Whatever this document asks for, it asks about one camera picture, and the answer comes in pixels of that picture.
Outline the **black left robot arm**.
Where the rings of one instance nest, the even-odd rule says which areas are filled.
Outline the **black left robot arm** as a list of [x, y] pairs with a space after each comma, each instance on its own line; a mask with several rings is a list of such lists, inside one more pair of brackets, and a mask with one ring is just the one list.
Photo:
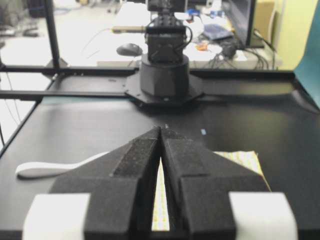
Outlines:
[[148, 0], [147, 10], [156, 12], [144, 30], [147, 53], [139, 71], [126, 79], [125, 94], [153, 106], [181, 106], [203, 95], [203, 81], [190, 74], [183, 53], [193, 39], [191, 28], [175, 17], [187, 10], [186, 0]]

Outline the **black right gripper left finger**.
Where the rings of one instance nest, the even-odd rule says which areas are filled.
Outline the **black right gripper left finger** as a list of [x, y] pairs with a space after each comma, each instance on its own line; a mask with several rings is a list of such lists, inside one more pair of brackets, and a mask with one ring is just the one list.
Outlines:
[[25, 240], [128, 240], [151, 230], [160, 128], [58, 176], [26, 215]]

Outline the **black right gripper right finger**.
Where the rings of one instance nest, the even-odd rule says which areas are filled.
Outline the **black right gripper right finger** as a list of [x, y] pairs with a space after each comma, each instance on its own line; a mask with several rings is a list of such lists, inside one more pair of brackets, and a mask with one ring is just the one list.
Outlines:
[[165, 175], [191, 240], [296, 240], [282, 192], [264, 177], [169, 129], [161, 130]]

